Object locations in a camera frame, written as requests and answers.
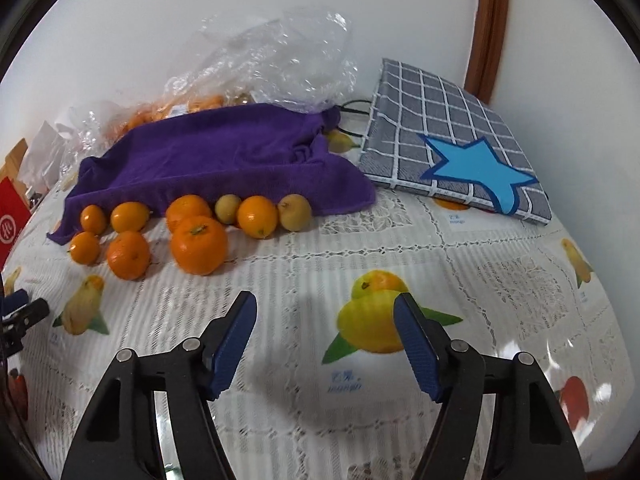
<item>clear plastic bag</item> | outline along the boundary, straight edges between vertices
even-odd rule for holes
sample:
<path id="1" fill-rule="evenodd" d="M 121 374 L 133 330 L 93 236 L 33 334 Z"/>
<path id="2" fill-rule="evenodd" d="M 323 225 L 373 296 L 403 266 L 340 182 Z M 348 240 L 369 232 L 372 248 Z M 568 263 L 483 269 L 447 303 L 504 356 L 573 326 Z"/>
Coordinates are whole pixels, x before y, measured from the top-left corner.
<path id="1" fill-rule="evenodd" d="M 27 197 L 46 195 L 58 181 L 65 141 L 49 123 L 40 127 L 24 154 L 17 179 L 27 187 Z"/>
<path id="2" fill-rule="evenodd" d="M 339 13 L 295 7 L 235 35 L 216 32 L 221 19 L 207 20 L 200 29 L 200 43 L 210 45 L 210 54 L 196 70 L 170 79 L 167 97 L 192 102 L 217 93 L 232 104 L 250 94 L 256 102 L 313 113 L 353 92 L 357 68 L 349 58 L 351 23 Z"/>
<path id="3" fill-rule="evenodd" d="M 60 127 L 61 179 L 86 156 L 101 156 L 133 128 L 212 108 L 272 103 L 321 112 L 348 99 L 357 68 L 350 59 L 351 23 L 325 7 L 295 7 L 277 20 L 216 16 L 185 44 L 158 100 L 123 108 L 111 102 L 71 108 Z"/>
<path id="4" fill-rule="evenodd" d="M 65 139 L 60 180 L 65 182 L 65 177 L 72 179 L 85 157 L 103 155 L 117 140 L 119 124 L 129 115 L 126 108 L 110 101 L 69 108 L 68 118 L 72 127 L 56 125 L 60 136 Z"/>

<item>blue star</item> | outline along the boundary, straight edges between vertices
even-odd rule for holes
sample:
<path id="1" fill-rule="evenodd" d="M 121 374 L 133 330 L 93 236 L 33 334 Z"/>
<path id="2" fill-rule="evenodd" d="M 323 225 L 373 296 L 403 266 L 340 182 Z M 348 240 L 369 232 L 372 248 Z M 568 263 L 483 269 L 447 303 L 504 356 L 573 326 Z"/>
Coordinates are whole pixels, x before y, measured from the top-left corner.
<path id="1" fill-rule="evenodd" d="M 465 146 L 458 146 L 444 140 L 420 136 L 442 158 L 421 176 L 422 179 L 479 184 L 489 194 L 499 213 L 515 213 L 520 202 L 517 188 L 538 181 L 531 174 L 515 170 L 500 161 L 485 137 Z"/>

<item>gray plaid folder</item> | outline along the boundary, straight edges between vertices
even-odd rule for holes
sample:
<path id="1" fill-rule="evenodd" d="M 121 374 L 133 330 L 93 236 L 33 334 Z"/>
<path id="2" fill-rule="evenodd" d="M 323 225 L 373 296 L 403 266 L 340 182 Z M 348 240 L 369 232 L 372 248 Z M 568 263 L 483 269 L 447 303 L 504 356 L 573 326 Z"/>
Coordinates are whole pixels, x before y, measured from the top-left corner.
<path id="1" fill-rule="evenodd" d="M 496 211 L 492 195 L 478 183 L 424 177 L 441 161 L 424 136 L 458 146 L 484 137 L 500 162 L 535 179 L 527 157 L 498 114 L 439 76 L 384 59 L 359 168 L 380 186 Z M 548 224 L 551 209 L 542 186 L 535 182 L 514 189 L 512 214 Z"/>

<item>tablecloth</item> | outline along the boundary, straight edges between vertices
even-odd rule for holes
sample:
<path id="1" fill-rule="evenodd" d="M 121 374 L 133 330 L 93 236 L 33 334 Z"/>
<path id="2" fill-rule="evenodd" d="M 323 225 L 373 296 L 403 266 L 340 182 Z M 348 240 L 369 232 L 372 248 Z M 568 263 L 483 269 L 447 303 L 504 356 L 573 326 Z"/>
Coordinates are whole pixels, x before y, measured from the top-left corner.
<path id="1" fill-rule="evenodd" d="M 404 352 L 357 351 L 322 364 L 354 281 L 373 269 L 401 277 L 422 306 L 461 317 L 447 327 L 452 338 L 485 354 L 532 353 L 554 390 L 578 377 L 588 415 L 574 435 L 587 465 L 633 390 L 597 273 L 578 287 L 566 248 L 584 256 L 555 218 L 536 226 L 379 189 L 369 210 L 315 218 L 306 232 L 253 240 L 229 228 L 228 260 L 206 277 L 177 268 L 164 221 L 154 219 L 144 231 L 152 265 L 143 280 L 124 282 L 106 263 L 82 267 L 66 247 L 46 239 L 62 216 L 64 196 L 58 187 L 44 199 L 3 273 L 20 266 L 16 287 L 52 308 L 50 319 L 29 330 L 17 363 L 29 387 L 28 429 L 54 479 L 115 353 L 167 351 L 199 335 L 241 290 L 256 295 L 258 321 L 231 388 L 211 405 L 236 476 L 410 478 L 439 405 L 418 389 Z M 103 239 L 104 248 L 113 237 Z M 104 279 L 100 310 L 110 334 L 71 336 L 52 320 L 89 274 Z M 156 404 L 163 457 L 175 466 L 162 394 Z M 468 479 L 481 476 L 491 417 L 487 396 Z"/>

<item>red box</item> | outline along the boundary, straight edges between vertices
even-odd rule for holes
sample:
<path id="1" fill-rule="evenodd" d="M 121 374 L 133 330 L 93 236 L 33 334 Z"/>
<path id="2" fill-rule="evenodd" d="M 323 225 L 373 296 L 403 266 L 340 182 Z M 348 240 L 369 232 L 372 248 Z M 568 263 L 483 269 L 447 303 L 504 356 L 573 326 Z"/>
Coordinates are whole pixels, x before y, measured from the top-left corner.
<path id="1" fill-rule="evenodd" d="M 9 178 L 4 178 L 0 182 L 0 269 L 4 267 L 11 248 L 29 218 L 29 209 Z"/>

